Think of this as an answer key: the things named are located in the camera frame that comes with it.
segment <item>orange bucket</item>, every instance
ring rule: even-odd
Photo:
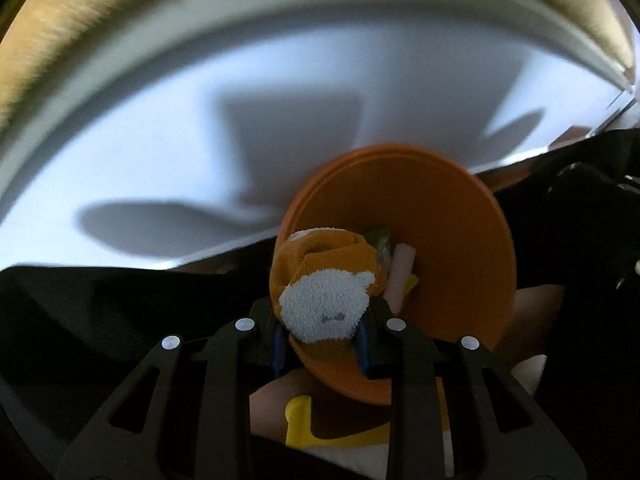
[[[420,283],[400,317],[433,338],[471,334],[488,348],[498,343],[516,288],[513,241],[489,189],[457,164],[398,144],[340,156],[296,195],[276,250],[294,232],[315,227],[361,234],[390,228],[392,245],[417,250]],[[318,362],[291,340],[305,367],[333,390],[361,402],[391,403],[390,380],[368,380],[354,353],[339,363]]]

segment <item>black object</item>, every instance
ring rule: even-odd
[[[366,374],[392,378],[389,479],[445,478],[436,376],[451,399],[455,478],[586,478],[569,443],[491,352],[432,340],[400,320],[393,330],[391,318],[386,301],[372,298],[356,336]],[[271,301],[208,339],[162,345],[81,431],[59,480],[252,478],[248,395],[286,370],[286,334]]]

